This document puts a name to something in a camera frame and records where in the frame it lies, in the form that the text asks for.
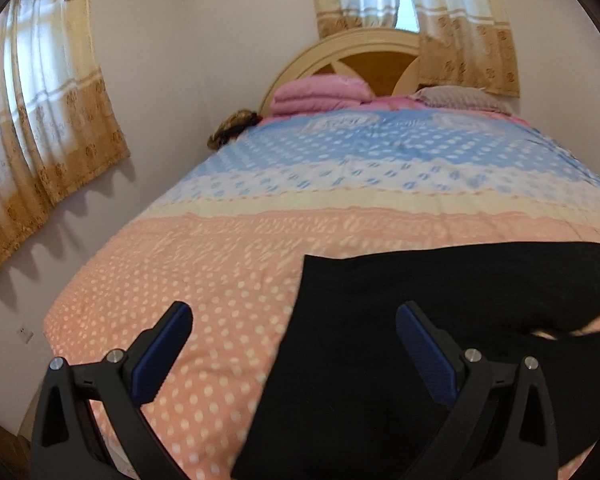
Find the black pants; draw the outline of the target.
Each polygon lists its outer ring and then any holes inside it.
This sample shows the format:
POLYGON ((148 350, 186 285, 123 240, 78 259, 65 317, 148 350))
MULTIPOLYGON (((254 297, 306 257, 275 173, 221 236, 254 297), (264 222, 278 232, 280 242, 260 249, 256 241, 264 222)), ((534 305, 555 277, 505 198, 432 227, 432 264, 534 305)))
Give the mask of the black pants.
POLYGON ((600 479, 600 244, 304 259, 235 479, 600 479))

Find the polka dot bedspread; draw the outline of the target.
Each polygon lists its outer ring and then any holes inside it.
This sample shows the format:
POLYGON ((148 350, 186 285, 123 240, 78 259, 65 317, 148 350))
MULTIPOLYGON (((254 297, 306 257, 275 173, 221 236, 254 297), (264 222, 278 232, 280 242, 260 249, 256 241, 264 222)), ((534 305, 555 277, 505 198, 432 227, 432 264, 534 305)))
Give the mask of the polka dot bedspread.
POLYGON ((44 322, 93 362, 176 300, 195 327, 145 408, 189 477, 225 479, 307 255, 600 243, 600 177, 515 117, 361 107, 267 120, 192 170, 79 270, 44 322))

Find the beige window curtain left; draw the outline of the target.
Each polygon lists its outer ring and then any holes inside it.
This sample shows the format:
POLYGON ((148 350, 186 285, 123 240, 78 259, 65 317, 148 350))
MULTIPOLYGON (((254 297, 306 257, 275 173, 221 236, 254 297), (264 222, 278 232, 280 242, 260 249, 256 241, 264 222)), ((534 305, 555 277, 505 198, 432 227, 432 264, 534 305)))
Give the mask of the beige window curtain left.
POLYGON ((0 271, 65 198, 129 157, 96 60, 91 0, 0 14, 0 271))

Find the beige window curtain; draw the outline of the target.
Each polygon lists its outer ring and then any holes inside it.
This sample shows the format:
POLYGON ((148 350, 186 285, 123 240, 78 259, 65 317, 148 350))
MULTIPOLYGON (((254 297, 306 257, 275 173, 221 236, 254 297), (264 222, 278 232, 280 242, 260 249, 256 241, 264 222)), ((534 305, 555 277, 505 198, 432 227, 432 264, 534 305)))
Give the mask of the beige window curtain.
POLYGON ((503 0, 313 0, 321 38, 358 28, 396 28, 415 13, 419 82, 520 95, 512 26, 503 0))
POLYGON ((0 14, 0 271, 65 198, 129 157, 96 60, 91 0, 0 14))

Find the brown patterned cloth bundle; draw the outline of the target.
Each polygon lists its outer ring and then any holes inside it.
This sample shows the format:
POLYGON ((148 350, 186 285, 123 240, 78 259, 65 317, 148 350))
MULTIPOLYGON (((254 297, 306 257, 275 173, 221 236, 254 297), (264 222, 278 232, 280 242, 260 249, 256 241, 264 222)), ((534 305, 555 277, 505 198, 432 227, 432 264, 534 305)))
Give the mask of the brown patterned cloth bundle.
POLYGON ((226 118, 215 133, 208 137, 207 148, 219 151, 222 146, 233 142, 245 130, 256 126, 262 117, 253 110, 238 110, 226 118))

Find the striped pillow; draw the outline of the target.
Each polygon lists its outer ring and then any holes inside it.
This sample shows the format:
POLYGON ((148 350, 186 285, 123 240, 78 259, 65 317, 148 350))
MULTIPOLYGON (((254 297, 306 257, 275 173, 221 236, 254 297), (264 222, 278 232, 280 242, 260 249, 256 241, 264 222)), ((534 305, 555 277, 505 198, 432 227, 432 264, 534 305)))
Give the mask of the striped pillow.
POLYGON ((510 108, 496 96, 482 89, 460 86, 433 86, 421 88, 412 94, 415 101, 429 107, 450 110, 475 110, 510 115, 510 108))

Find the beige window curtain centre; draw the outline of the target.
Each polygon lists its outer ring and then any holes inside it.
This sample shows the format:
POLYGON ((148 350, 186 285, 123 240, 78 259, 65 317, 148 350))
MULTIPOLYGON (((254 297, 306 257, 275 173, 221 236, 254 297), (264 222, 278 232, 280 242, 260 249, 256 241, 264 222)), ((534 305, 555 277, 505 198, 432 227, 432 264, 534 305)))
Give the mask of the beige window curtain centre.
POLYGON ((520 95, 512 26, 503 0, 313 0, 321 38, 358 28, 396 28, 415 13, 419 82, 520 95))

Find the cream wooden headboard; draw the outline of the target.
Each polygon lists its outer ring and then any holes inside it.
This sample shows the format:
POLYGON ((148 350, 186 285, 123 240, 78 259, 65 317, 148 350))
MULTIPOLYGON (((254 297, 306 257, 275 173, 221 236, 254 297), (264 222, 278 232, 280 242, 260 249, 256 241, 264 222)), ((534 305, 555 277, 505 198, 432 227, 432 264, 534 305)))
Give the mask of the cream wooden headboard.
POLYGON ((375 96, 407 96, 419 87, 419 36, 393 28, 359 28, 320 40, 296 56, 273 81, 260 106, 271 114, 276 90, 289 81, 337 74, 362 79, 375 96))

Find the folded pink blanket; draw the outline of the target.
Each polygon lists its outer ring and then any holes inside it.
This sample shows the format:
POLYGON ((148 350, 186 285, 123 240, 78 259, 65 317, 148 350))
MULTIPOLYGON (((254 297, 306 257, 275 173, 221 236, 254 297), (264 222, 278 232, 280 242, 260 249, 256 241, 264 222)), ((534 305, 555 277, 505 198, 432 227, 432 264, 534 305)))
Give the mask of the folded pink blanket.
POLYGON ((373 90, 360 78, 336 74, 314 75, 289 81, 273 94, 273 116, 290 116, 342 110, 375 99, 373 90))

